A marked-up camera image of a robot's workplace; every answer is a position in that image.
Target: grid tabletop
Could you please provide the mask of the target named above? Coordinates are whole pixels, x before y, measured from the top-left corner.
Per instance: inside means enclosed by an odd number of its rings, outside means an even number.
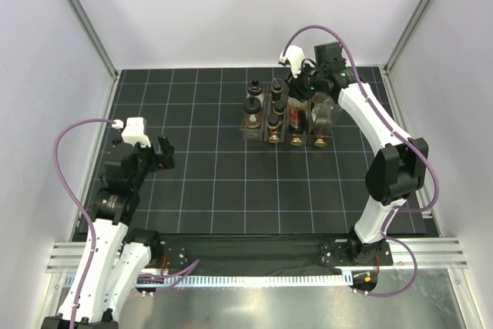
[[[379,69],[359,70],[392,115]],[[147,135],[155,145],[158,136],[167,136],[176,163],[174,170],[148,175],[131,227],[160,233],[346,233],[367,202],[364,177],[373,160],[348,114],[342,113],[325,148],[241,139],[247,81],[286,76],[284,68],[123,71],[110,118],[146,118]],[[117,136],[106,129],[86,206]],[[415,196],[409,205],[418,206]],[[420,214],[399,213],[389,227],[391,233],[425,231]]]

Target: label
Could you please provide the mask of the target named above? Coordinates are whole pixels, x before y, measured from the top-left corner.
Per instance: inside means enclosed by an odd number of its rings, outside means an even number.
[[[300,128],[300,113],[295,108],[290,109],[290,126],[293,129]]]

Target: wall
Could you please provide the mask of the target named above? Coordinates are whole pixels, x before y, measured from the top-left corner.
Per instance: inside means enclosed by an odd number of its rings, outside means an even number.
[[[336,30],[357,63],[387,61],[418,0],[81,0],[117,68],[274,65],[312,23]],[[313,31],[298,45],[329,37]]]
[[[442,231],[459,238],[490,321],[492,3],[434,0],[392,72],[411,132],[430,144]]]
[[[53,243],[67,241],[75,216],[53,141],[68,124],[102,115],[110,78],[65,0],[0,0],[0,14],[0,326],[26,329]],[[61,145],[76,194],[95,137],[95,126],[84,128]]]

